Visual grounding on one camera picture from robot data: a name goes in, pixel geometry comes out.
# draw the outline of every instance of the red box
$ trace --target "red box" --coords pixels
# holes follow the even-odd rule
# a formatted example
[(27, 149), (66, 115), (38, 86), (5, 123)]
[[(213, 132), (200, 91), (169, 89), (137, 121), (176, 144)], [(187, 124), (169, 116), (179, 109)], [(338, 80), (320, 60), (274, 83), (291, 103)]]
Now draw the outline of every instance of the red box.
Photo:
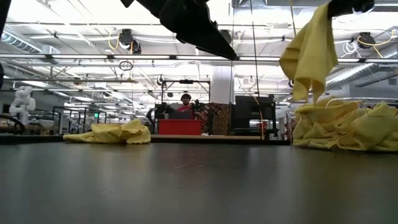
[(198, 119), (160, 119), (159, 134), (201, 135), (201, 120)]

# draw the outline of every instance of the white pillar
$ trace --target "white pillar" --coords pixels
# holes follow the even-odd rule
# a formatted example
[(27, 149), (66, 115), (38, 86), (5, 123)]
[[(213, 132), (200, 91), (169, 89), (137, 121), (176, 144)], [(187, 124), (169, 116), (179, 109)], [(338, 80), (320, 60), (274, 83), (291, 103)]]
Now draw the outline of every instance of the white pillar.
[(212, 103), (233, 104), (234, 94), (234, 74), (231, 73), (231, 67), (217, 66), (213, 67), (211, 76), (210, 101)]

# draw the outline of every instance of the gray table surface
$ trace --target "gray table surface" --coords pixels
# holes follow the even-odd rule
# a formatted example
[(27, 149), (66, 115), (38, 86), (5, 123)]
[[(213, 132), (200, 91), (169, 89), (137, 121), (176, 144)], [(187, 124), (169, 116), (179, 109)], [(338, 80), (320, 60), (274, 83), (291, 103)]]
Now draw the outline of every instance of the gray table surface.
[(0, 223), (398, 223), (398, 155), (0, 146)]

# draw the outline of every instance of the crumpled yellow fabric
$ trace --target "crumpled yellow fabric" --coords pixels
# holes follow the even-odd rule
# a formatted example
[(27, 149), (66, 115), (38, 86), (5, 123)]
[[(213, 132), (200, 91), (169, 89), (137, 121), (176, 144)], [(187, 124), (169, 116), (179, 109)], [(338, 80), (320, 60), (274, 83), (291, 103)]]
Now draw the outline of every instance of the crumpled yellow fabric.
[(148, 128), (141, 121), (127, 124), (92, 124), (91, 130), (84, 134), (67, 134), (63, 139), (71, 142), (145, 144), (150, 142)]
[(312, 19), (287, 46), (280, 60), (285, 75), (294, 80), (293, 100), (306, 100), (312, 88), (316, 102), (325, 91), (325, 80), (337, 65), (328, 4), (320, 6)]
[(328, 100), (296, 109), (295, 146), (355, 151), (398, 151), (398, 110), (386, 103), (373, 109), (358, 102)]

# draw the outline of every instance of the yellow cloth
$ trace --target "yellow cloth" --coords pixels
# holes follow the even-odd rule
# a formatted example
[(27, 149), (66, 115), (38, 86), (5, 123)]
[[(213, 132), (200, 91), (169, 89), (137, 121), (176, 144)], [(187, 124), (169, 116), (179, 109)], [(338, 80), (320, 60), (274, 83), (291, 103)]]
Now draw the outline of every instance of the yellow cloth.
[(92, 124), (91, 130), (84, 134), (67, 134), (66, 141), (87, 143), (122, 143), (144, 144), (150, 142), (150, 132), (141, 121), (134, 120), (127, 124)]
[(320, 6), (311, 21), (287, 46), (279, 60), (285, 75), (294, 80), (293, 99), (306, 100), (312, 87), (314, 102), (325, 91), (325, 78), (337, 65), (328, 4)]
[(295, 146), (356, 151), (398, 151), (398, 110), (380, 103), (359, 109), (358, 102), (328, 100), (296, 109)]

